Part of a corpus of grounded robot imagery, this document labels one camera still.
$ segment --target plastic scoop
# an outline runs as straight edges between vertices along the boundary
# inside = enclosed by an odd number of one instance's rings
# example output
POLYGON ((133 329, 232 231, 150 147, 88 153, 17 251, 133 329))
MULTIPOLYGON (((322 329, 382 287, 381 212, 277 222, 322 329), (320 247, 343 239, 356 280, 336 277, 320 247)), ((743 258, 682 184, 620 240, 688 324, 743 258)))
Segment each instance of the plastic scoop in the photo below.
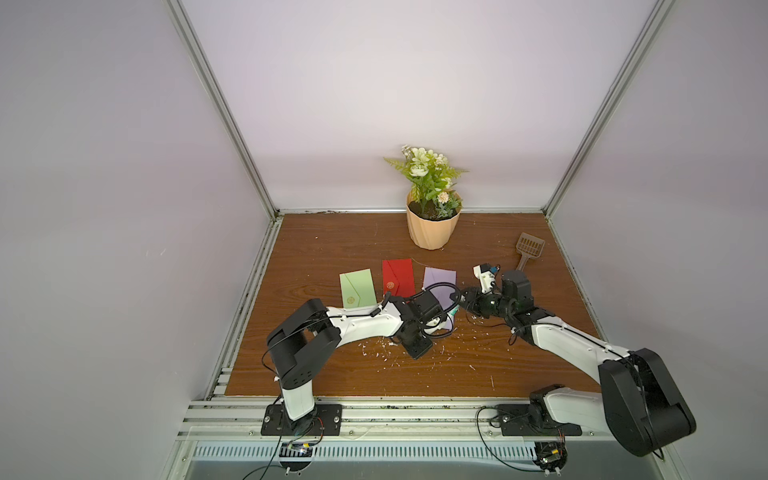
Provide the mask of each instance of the plastic scoop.
POLYGON ((544 241, 541 238, 528 235, 527 233, 521 233, 518 238, 517 251, 522 255, 520 257, 520 263, 518 263, 518 270, 523 270, 525 262, 529 258, 539 258, 541 251, 544 249, 544 241))

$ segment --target red envelope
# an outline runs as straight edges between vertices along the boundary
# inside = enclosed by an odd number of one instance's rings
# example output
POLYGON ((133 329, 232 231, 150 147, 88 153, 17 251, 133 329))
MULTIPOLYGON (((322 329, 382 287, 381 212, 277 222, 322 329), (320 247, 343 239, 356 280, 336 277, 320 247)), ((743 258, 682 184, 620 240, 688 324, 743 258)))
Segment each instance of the red envelope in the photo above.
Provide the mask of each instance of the red envelope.
POLYGON ((413 296, 416 287, 413 283, 413 264, 411 259, 384 260, 384 291, 395 296, 413 296))

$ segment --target purple envelope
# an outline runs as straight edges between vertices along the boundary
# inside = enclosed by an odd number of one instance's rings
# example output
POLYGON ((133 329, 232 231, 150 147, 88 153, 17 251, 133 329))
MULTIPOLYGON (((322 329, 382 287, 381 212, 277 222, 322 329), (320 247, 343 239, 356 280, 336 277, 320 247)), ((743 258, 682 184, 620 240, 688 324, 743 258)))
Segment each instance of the purple envelope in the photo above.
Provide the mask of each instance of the purple envelope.
MULTIPOLYGON (((432 268, 430 266, 424 269, 424 288, 433 285, 435 283, 448 282, 456 284, 456 272, 454 270, 440 270, 439 268, 432 268)), ((450 286, 436 286, 432 289, 432 295, 439 300, 442 308, 448 308, 453 303, 451 300, 451 293, 455 290, 450 286)))

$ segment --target white flower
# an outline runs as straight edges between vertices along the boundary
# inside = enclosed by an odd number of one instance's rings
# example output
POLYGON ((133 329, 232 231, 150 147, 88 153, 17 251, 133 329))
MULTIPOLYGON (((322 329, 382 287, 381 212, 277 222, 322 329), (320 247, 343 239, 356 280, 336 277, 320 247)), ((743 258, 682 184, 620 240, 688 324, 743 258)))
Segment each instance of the white flower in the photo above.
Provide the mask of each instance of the white flower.
POLYGON ((426 167, 423 167, 422 165, 416 164, 413 167, 411 167, 411 176, 412 177, 424 177, 429 171, 426 167))

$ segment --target wooden table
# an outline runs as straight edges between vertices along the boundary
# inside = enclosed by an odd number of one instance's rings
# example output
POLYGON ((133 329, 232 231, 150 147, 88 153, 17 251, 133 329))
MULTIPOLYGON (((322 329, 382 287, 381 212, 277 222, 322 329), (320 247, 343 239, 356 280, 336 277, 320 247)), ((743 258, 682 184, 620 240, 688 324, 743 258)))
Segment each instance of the wooden table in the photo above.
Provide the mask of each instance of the wooden table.
MULTIPOLYGON (((340 273, 370 268, 381 296, 382 260, 413 258, 417 289, 424 266, 456 270, 461 288, 475 286, 479 285, 472 274, 475 265, 498 263, 502 272, 517 266, 520 255, 515 244, 521 232, 547 241, 541 258, 525 266, 536 304, 597 336, 541 214, 462 214, 448 244, 433 251, 413 244, 405 214, 291 214, 285 216, 277 237, 226 394, 277 396, 280 389, 274 375, 260 362, 266 335, 310 298, 341 307, 340 273)), ((521 339, 509 346, 509 338, 509 328, 472 325, 459 310, 454 334, 436 340, 418 360, 389 339, 340 347, 314 379, 314 394, 528 397, 553 383, 600 391, 597 383, 563 359, 521 339)), ((271 365, 269 356, 266 360, 271 365)))

